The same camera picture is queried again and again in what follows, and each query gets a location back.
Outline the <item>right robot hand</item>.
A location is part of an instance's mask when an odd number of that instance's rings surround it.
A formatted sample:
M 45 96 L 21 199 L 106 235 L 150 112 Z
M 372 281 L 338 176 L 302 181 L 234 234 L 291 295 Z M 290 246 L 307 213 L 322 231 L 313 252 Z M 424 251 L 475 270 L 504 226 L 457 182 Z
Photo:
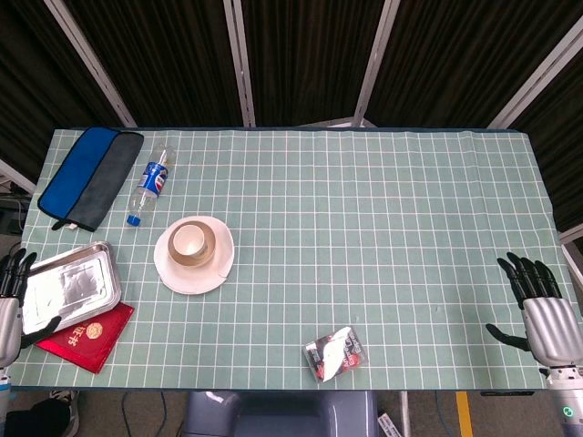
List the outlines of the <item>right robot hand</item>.
M 582 330 L 551 269 L 540 260 L 519 257 L 513 252 L 496 262 L 509 280 L 526 335 L 506 334 L 492 323 L 487 323 L 486 330 L 506 346 L 531 353 L 547 368 L 580 364 Z

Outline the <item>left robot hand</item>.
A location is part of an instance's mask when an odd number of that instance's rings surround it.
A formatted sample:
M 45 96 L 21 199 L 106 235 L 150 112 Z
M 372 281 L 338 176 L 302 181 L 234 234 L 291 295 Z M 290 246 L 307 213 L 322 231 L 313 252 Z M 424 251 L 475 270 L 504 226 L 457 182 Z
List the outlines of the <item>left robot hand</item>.
M 1 369 L 8 368 L 22 349 L 46 339 L 56 331 L 61 317 L 55 316 L 35 332 L 23 332 L 23 306 L 27 281 L 36 253 L 21 248 L 1 259 Z

